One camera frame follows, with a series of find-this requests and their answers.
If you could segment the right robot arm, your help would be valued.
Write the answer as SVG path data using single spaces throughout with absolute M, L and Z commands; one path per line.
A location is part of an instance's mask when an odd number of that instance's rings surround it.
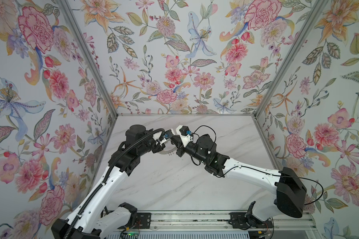
M 250 204 L 247 211 L 250 217 L 265 221 L 278 215 L 303 216 L 307 189 L 292 169 L 265 169 L 237 161 L 217 152 L 216 143 L 207 134 L 196 142 L 187 133 L 173 135 L 170 140 L 177 147 L 178 156 L 188 154 L 203 164 L 211 175 L 242 180 L 266 190 L 265 196 Z

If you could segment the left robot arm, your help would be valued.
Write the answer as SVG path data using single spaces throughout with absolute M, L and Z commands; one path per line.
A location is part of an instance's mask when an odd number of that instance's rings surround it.
M 112 154 L 100 180 L 85 200 L 65 220 L 56 220 L 51 231 L 56 239 L 105 239 L 117 229 L 135 225 L 137 208 L 122 203 L 113 212 L 101 217 L 111 196 L 131 175 L 148 152 L 157 153 L 165 148 L 165 142 L 175 135 L 170 130 L 147 130 L 143 125 L 133 125 L 126 131 L 126 139 Z

